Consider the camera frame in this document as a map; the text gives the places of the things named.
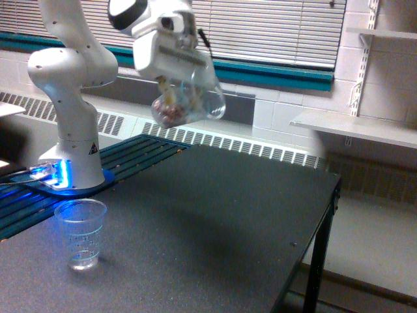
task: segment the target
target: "measuring cup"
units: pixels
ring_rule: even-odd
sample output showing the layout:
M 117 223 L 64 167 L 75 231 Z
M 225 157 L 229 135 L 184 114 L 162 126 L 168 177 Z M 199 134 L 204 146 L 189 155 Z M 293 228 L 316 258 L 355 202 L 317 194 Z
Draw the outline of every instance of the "measuring cup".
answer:
M 90 199 L 66 201 L 56 208 L 55 216 L 71 269 L 84 271 L 97 265 L 106 212 L 104 203 Z

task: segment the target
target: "window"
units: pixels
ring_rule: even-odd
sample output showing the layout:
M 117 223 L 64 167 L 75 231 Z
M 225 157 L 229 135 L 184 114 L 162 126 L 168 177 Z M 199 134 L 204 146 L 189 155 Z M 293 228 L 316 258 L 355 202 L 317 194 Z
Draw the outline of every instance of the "window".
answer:
M 333 69 L 346 0 L 194 0 L 216 57 Z
M 193 8 L 197 27 L 212 44 L 220 79 L 330 91 L 346 2 L 193 0 Z M 96 38 L 120 64 L 132 65 L 133 40 L 110 25 L 108 0 L 81 4 Z M 48 46 L 59 42 L 43 26 L 37 0 L 0 0 L 0 47 Z M 206 49 L 202 42 L 199 49 Z
M 107 15 L 108 0 L 81 0 L 85 17 L 104 44 L 131 47 Z M 215 57 L 333 69 L 346 0 L 194 0 Z M 0 0 L 0 31 L 51 37 L 37 0 Z

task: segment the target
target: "cable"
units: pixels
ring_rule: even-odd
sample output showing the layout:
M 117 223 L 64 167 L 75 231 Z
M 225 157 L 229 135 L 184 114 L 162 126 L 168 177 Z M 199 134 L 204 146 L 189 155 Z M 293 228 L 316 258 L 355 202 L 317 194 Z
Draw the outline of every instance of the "cable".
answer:
M 211 50 L 211 44 L 209 40 L 207 39 L 206 34 L 204 34 L 204 30 L 202 28 L 198 30 L 198 35 L 200 35 L 201 39 L 203 39 L 205 46 L 210 52 L 211 59 L 213 60 L 213 51 Z
M 27 181 L 0 183 L 0 187 L 24 185 L 24 184 L 29 184 L 29 183 L 35 183 L 37 181 L 46 181 L 46 180 L 52 178 L 53 170 L 54 170 L 53 169 L 53 164 L 51 164 L 49 162 L 38 164 L 36 166 L 33 166 L 33 167 L 29 168 L 28 170 L 17 171 L 16 173 L 11 173 L 11 174 L 8 174 L 6 176 L 0 177 L 0 181 L 2 181 L 4 179 L 10 179 L 10 178 L 13 178 L 15 176 L 19 176 L 19 175 L 23 175 L 23 174 L 34 174 L 34 173 L 40 172 L 40 171 L 46 173 L 44 176 L 42 176 L 38 179 L 30 179 L 30 180 L 27 180 Z
M 29 184 L 29 183 L 35 183 L 37 181 L 46 181 L 48 179 L 51 179 L 50 175 L 48 175 L 46 177 L 38 178 L 38 179 L 31 179 L 29 181 L 18 181 L 18 182 L 15 182 L 15 183 L 1 183 L 0 184 L 0 187 L 24 185 L 24 184 Z
M 29 171 L 29 170 L 17 171 L 16 173 L 11 173 L 11 174 L 0 177 L 0 180 L 6 179 L 6 178 L 12 178 L 14 176 L 21 175 L 21 174 L 26 174 L 26 173 L 30 173 L 30 172 L 31 171 Z

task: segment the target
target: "shelf bracket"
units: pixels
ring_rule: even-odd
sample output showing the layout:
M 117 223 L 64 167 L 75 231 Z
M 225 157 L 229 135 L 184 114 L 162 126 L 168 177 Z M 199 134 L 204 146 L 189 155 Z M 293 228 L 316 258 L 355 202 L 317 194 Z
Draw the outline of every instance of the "shelf bracket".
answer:
M 364 44 L 365 49 L 370 49 L 372 46 L 372 35 L 359 34 L 360 40 Z
M 377 21 L 379 9 L 379 0 L 369 0 L 368 5 L 371 12 L 369 14 L 367 28 L 375 29 L 375 23 Z M 364 89 L 367 64 L 369 61 L 369 55 L 371 53 L 373 36 L 360 34 L 360 39 L 364 43 L 364 52 L 362 56 L 362 61 L 360 63 L 359 77 L 356 81 L 355 86 L 353 86 L 352 88 L 351 99 L 349 101 L 349 107 L 351 108 L 351 116 L 358 116 L 359 113 L 359 105 L 362 99 L 362 91 Z
M 346 147 L 351 147 L 352 146 L 352 137 L 346 136 L 346 138 L 345 138 L 345 146 Z

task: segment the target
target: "wall shelf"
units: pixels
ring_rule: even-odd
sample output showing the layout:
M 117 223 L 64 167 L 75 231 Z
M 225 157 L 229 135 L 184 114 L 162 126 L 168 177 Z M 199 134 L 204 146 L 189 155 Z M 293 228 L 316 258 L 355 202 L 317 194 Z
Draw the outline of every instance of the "wall shelf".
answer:
M 330 134 L 417 149 L 417 128 L 407 128 L 391 121 L 306 110 L 290 124 Z
M 358 33 L 360 35 L 367 35 L 367 36 L 376 36 L 376 37 L 381 37 L 381 38 L 398 38 L 398 39 L 417 40 L 417 33 L 404 33 L 401 31 L 383 31 L 383 30 L 378 30 L 378 29 L 348 27 L 347 32 Z
M 0 102 L 0 117 L 23 113 L 25 109 L 13 104 Z

